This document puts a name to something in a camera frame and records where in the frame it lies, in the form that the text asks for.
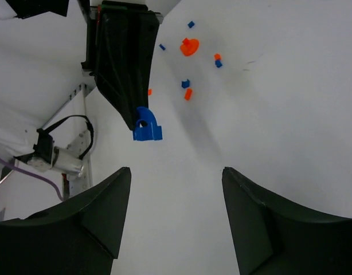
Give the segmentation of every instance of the orange plastic part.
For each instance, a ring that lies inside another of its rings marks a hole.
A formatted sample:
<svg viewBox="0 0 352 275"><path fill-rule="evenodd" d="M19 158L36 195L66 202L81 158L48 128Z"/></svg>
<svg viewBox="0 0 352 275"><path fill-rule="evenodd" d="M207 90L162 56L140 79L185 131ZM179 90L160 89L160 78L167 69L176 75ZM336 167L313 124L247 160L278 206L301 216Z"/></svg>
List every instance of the orange plastic part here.
<svg viewBox="0 0 352 275"><path fill-rule="evenodd" d="M197 39L187 39L185 38L182 41L182 44L180 46L180 50L183 53L184 56L192 56L194 53L196 53L196 51L199 48L199 40Z"/></svg>
<svg viewBox="0 0 352 275"><path fill-rule="evenodd" d="M215 60L221 60L222 57L221 57L221 55L220 55L219 53L216 53L216 54L214 55L214 59L215 59Z"/></svg>
<svg viewBox="0 0 352 275"><path fill-rule="evenodd" d="M190 89L190 88L188 88L188 89L186 90L186 93L185 93L185 99L186 99L187 101L189 101L192 94L193 94L193 90Z"/></svg>

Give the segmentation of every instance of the black cable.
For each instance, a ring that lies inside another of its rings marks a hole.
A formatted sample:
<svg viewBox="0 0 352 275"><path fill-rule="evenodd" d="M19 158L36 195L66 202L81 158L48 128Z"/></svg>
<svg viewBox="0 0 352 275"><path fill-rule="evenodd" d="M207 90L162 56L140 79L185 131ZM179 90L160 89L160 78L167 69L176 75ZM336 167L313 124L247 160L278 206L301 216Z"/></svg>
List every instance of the black cable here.
<svg viewBox="0 0 352 275"><path fill-rule="evenodd" d="M53 130L55 130L57 127L59 127L62 123L64 123L67 119L71 118L71 117L82 117L83 119L86 120L86 125L87 125L87 129L89 130L89 133L91 135L91 142L88 146L88 148L86 150L84 150L84 152L79 156L79 159L83 159L84 156L89 152L89 150L92 148L93 146L93 138L95 136L95 130L93 128L92 123L89 121L89 118L87 118L87 116L83 116L83 115L72 115L72 116L67 116L61 120L59 120L58 122L55 122L54 124L52 124L51 126L49 126L48 128L46 128L45 130L43 130L46 133L50 133Z"/></svg>

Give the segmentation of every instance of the white table surface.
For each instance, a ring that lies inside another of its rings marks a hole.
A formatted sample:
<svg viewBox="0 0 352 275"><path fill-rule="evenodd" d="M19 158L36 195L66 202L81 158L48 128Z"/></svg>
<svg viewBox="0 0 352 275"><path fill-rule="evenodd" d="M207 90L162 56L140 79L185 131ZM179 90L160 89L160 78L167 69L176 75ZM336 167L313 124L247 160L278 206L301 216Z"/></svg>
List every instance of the white table surface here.
<svg viewBox="0 0 352 275"><path fill-rule="evenodd" d="M179 51L185 37L200 40L192 57ZM93 182L132 171L112 274L237 274L225 166L295 202L352 217L352 1L183 0L159 43L166 51L155 49L150 109L163 141L134 142L96 89L86 98L97 125Z"/></svg>

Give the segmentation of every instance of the metal bracket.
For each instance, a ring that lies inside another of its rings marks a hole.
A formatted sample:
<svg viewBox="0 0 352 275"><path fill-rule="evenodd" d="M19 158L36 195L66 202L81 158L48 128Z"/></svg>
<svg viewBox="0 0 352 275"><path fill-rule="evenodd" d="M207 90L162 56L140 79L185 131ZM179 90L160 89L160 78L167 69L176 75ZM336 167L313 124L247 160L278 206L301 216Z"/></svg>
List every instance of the metal bracket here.
<svg viewBox="0 0 352 275"><path fill-rule="evenodd" d="M67 146L67 149L79 156L88 147L89 138L89 131L85 130ZM93 186L90 155L87 155L83 159L83 173L81 176L71 177L68 175L67 180L69 181L69 186L65 186L65 184L63 185L63 194L65 199L78 195Z"/></svg>

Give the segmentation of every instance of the white wall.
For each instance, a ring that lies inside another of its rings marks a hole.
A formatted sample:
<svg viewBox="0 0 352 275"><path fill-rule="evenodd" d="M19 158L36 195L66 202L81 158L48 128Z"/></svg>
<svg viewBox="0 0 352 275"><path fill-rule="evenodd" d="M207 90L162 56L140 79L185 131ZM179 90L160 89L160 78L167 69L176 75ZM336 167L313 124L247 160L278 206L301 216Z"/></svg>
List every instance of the white wall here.
<svg viewBox="0 0 352 275"><path fill-rule="evenodd" d="M0 101L46 122L83 81L86 24L76 0L68 16L0 21Z"/></svg>
<svg viewBox="0 0 352 275"><path fill-rule="evenodd" d="M17 14L5 0L0 0L0 20L15 17Z"/></svg>

